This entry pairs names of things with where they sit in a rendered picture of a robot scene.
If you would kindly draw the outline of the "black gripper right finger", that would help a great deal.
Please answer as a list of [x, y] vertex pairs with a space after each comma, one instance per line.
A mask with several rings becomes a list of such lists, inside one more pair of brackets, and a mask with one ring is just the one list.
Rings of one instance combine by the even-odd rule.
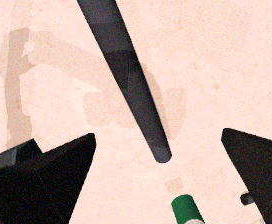
[[221, 144], [265, 224], [272, 224], [272, 140], [225, 127]]

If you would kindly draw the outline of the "grey faceted cup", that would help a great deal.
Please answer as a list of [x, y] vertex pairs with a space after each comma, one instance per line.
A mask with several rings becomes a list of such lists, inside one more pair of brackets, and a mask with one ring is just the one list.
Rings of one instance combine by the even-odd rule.
[[205, 224], [205, 222], [199, 220], [199, 218], [192, 218], [192, 220], [188, 220], [187, 222], [185, 222], [185, 224]]

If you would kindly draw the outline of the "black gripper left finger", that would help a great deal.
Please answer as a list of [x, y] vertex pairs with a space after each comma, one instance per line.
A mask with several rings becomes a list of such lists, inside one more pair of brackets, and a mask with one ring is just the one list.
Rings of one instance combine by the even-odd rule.
[[89, 132], [0, 168], [0, 224], [68, 224], [96, 148]]

